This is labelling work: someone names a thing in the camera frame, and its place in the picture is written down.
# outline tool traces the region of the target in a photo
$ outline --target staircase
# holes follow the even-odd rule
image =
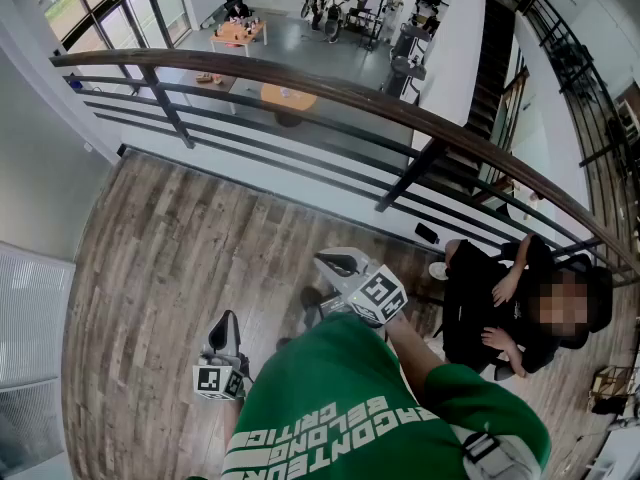
[[[486,0],[478,77],[469,120],[464,126],[486,140],[491,137],[502,98],[509,68],[514,23],[515,14],[512,10],[495,0]],[[460,179],[455,171],[462,171],[476,178],[480,172],[480,165],[462,154],[447,151],[442,158],[434,162],[427,176],[449,186],[456,185],[457,189],[471,191],[471,184]]]

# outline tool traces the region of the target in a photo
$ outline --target hand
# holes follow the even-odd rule
[[[487,347],[495,348],[496,350],[507,350],[515,345],[515,341],[503,329],[485,327],[484,330],[485,332],[481,334],[482,344]]]
[[[509,272],[502,280],[493,287],[493,307],[497,308],[503,302],[509,302],[518,287],[520,276],[513,270]]]

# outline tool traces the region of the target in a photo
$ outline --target orange table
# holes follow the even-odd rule
[[[293,110],[305,111],[309,110],[318,99],[313,94],[295,91],[289,89],[289,96],[282,94],[282,87],[278,85],[264,84],[260,91],[262,101],[274,103],[283,107],[289,107]],[[296,126],[302,122],[302,118],[289,114],[287,112],[275,112],[276,121],[282,126]]]
[[[262,32],[262,36],[264,38],[264,45],[267,46],[267,22],[261,21],[256,25],[255,30],[251,31],[251,34],[247,34],[245,28],[237,23],[231,23],[227,21],[220,28],[220,33],[216,36],[213,34],[210,38],[211,41],[211,49],[216,51],[216,43],[222,44],[238,44],[244,46],[244,52],[247,57],[249,55],[249,43],[253,41],[258,34]]]

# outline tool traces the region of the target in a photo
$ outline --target wooden handrail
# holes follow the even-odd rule
[[[56,67],[137,64],[214,72],[296,89],[384,117],[443,141],[448,146],[463,150],[518,180],[551,201],[600,238],[636,273],[640,274],[640,263],[635,260],[624,244],[612,236],[589,211],[560,187],[524,162],[461,126],[379,91],[266,60],[193,50],[105,50],[52,57],[50,60]]]

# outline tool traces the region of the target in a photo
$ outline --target gray floor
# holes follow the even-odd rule
[[[314,74],[333,76],[343,80],[349,80],[372,89],[378,89],[389,73],[389,47],[381,44],[375,51],[368,52],[364,48],[358,48],[359,36],[343,31],[340,41],[329,44],[324,41],[321,32],[311,30],[309,24],[300,18],[284,16],[282,11],[267,11],[257,9],[256,14],[268,23],[268,45],[265,46],[261,36],[250,45],[252,57],[271,60],[287,64]],[[213,34],[213,28],[192,32],[180,45],[180,49],[210,51],[209,38]],[[218,48],[219,52],[230,55],[244,55],[244,48]],[[185,77],[189,80],[184,70],[173,68],[160,68],[158,77],[162,81],[173,83],[185,83]],[[238,80],[232,89],[232,93],[260,98],[262,84]],[[149,96],[143,89],[141,96]],[[180,95],[172,96],[172,99],[181,100]],[[189,97],[192,105],[209,108],[218,112],[230,113],[228,103],[209,98]],[[249,121],[269,124],[279,128],[273,114],[251,107],[237,105],[237,117]],[[328,117],[357,128],[370,131],[397,141],[404,145],[411,144],[412,131],[406,127],[397,125],[377,116],[361,112],[346,105],[341,105],[323,98],[309,111],[319,116]],[[195,116],[185,116],[188,121],[196,121]],[[337,131],[304,122],[291,131],[314,142],[327,142],[337,144],[351,151],[387,162],[393,166],[405,168],[406,157],[391,152],[379,146],[372,145],[361,139]]]

